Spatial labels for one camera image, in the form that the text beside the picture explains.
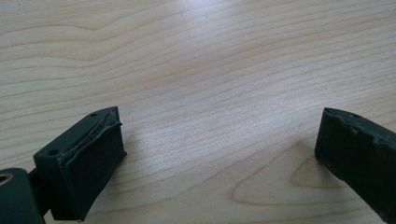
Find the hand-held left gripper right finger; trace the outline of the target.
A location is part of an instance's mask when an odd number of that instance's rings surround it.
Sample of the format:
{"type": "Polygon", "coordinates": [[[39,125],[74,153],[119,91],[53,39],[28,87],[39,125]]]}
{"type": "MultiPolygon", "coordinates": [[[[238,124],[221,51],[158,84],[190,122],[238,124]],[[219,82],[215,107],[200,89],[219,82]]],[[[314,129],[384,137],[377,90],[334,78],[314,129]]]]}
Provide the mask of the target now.
{"type": "Polygon", "coordinates": [[[396,133],[359,115],[324,108],[317,160],[387,224],[396,224],[396,133]]]}

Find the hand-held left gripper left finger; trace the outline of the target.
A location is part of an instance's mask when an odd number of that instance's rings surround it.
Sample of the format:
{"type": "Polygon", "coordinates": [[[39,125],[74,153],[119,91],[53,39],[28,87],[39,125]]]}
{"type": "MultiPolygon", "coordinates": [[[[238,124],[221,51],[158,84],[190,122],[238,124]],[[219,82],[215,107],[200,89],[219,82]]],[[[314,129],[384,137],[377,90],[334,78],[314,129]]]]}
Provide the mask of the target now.
{"type": "Polygon", "coordinates": [[[126,156],[119,109],[87,115],[34,155],[38,175],[49,184],[56,220],[84,220],[126,156]]]}

